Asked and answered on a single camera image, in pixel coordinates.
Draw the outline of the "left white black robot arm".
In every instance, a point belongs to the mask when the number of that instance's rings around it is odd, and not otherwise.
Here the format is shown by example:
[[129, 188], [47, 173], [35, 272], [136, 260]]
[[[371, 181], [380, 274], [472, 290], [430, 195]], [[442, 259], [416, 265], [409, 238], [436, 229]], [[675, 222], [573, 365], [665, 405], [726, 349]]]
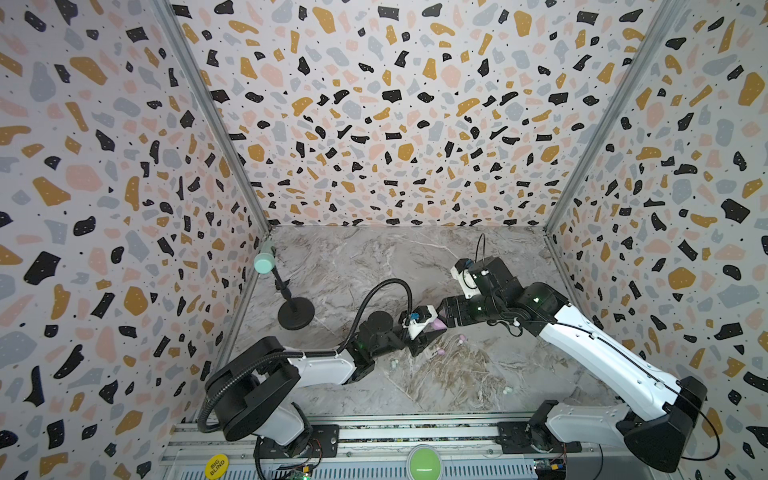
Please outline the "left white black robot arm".
[[290, 350], [276, 337], [265, 337], [209, 378], [198, 430], [221, 431], [230, 442], [256, 435], [295, 456], [309, 443], [313, 426], [288, 400], [293, 390], [355, 383], [375, 369], [379, 356], [402, 349], [418, 354], [437, 319], [433, 306], [403, 313], [399, 324], [376, 311], [339, 353]]

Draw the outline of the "pink earbud charging case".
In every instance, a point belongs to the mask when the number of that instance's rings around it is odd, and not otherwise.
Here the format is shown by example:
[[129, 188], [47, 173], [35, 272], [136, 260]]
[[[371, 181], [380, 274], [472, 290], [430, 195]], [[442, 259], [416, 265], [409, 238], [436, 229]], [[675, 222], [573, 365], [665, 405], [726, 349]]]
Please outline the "pink earbud charging case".
[[427, 331], [444, 331], [446, 329], [447, 326], [439, 318], [433, 319], [426, 327]]

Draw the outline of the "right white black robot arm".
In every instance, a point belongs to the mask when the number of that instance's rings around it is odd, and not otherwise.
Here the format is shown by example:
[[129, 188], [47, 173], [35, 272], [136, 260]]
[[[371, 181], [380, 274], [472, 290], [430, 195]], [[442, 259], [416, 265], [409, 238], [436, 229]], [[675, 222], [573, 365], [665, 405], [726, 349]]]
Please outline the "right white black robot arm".
[[541, 282], [448, 297], [438, 314], [449, 328], [518, 326], [570, 355], [618, 395], [619, 403], [603, 407], [543, 402], [526, 427], [533, 449], [550, 452], [574, 442], [626, 447], [651, 468], [676, 471], [707, 395], [696, 378], [677, 379], [652, 366]]

